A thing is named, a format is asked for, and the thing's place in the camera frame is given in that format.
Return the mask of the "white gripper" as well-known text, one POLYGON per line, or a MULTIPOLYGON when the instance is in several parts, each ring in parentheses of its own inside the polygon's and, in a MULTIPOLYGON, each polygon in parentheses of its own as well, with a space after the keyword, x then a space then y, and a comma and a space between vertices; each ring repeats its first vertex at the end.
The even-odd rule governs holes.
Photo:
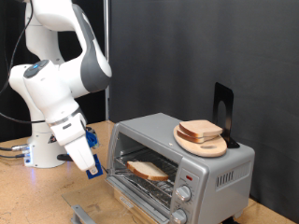
POLYGON ((93 154, 85 136, 81 136, 80 138, 66 144, 64 148, 81 171, 89 170, 92 175, 96 175, 98 173, 98 170, 95 167, 93 154))

